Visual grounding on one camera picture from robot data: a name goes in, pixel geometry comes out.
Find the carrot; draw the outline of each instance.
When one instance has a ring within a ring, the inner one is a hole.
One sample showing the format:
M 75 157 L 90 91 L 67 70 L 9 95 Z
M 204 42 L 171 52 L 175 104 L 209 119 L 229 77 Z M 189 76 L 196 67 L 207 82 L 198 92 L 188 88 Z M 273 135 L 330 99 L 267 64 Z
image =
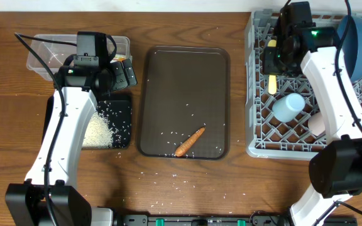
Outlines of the carrot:
M 199 139 L 200 135 L 202 135 L 205 131 L 205 128 L 202 127 L 196 131 L 188 140 L 182 143 L 177 150 L 175 150 L 176 157 L 183 156 L 191 147 L 195 144 L 195 142 Z

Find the blue bowl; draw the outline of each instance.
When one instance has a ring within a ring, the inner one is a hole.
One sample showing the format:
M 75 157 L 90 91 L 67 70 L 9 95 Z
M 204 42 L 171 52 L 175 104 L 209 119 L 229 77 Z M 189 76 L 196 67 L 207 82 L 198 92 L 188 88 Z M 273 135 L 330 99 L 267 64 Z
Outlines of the blue bowl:
M 345 16 L 339 24 L 337 33 L 341 38 L 348 21 Z M 343 43 L 344 61 L 351 82 L 362 78 L 362 18 L 351 17 L 349 31 Z

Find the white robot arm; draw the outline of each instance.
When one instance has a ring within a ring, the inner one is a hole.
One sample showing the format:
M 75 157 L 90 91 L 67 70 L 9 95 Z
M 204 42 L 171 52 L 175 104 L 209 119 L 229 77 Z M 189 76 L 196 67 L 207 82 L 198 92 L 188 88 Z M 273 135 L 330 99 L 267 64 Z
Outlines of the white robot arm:
M 97 101 L 93 92 L 84 92 L 80 87 L 63 87 L 62 92 L 67 105 L 66 116 L 61 125 L 60 135 L 55 142 L 49 179 L 51 185 L 54 185 L 57 180 L 62 180 L 65 185 L 76 188 L 80 150 L 87 125 L 96 111 Z M 53 112 L 43 144 L 25 178 L 25 181 L 31 181 L 32 185 L 44 185 L 44 164 L 61 113 L 59 100 L 58 91 L 55 91 Z
M 312 89 L 314 90 L 317 103 L 322 113 L 326 128 L 327 144 L 331 141 L 341 140 L 343 135 L 349 135 L 350 138 L 362 138 L 362 133 L 353 126 L 353 118 L 344 101 L 343 95 L 339 89 L 336 76 L 334 76 L 334 57 L 336 56 L 336 47 L 318 48 L 317 52 L 307 52 L 301 63 L 303 74 L 308 78 Z M 357 96 L 351 85 L 345 63 L 344 54 L 339 57 L 339 65 L 342 69 L 341 78 L 346 92 L 350 98 L 351 104 L 361 119 L 362 108 L 358 102 Z M 323 225 L 323 221 L 336 207 L 333 207 L 335 201 L 346 201 L 351 195 L 346 193 L 334 195 L 332 198 L 324 198 L 322 194 L 315 191 L 310 185 L 302 198 L 290 209 L 290 214 L 294 225 Z

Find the green connector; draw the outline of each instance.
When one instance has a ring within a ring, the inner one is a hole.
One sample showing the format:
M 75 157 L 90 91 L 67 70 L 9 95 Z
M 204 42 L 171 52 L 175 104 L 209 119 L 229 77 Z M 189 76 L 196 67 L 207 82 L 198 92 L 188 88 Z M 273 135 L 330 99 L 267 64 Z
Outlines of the green connector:
M 237 220 L 237 226 L 245 226 L 245 220 Z
M 156 226 L 164 226 L 164 219 L 156 219 Z

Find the dark plastic tray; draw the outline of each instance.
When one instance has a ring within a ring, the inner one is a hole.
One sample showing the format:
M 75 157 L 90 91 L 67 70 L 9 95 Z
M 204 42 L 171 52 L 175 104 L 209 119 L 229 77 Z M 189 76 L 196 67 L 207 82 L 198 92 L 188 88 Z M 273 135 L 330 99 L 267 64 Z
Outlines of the dark plastic tray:
M 184 155 L 220 159 L 229 150 L 229 55 L 219 48 L 156 46 L 145 65 L 137 147 L 175 158 L 181 142 L 203 135 Z
M 131 97 L 126 94 L 112 94 L 110 97 L 99 97 L 96 111 L 103 113 L 108 120 L 108 128 L 114 134 L 110 146 L 96 143 L 96 146 L 89 149 L 123 149 L 127 148 L 131 140 L 132 131 L 132 103 Z

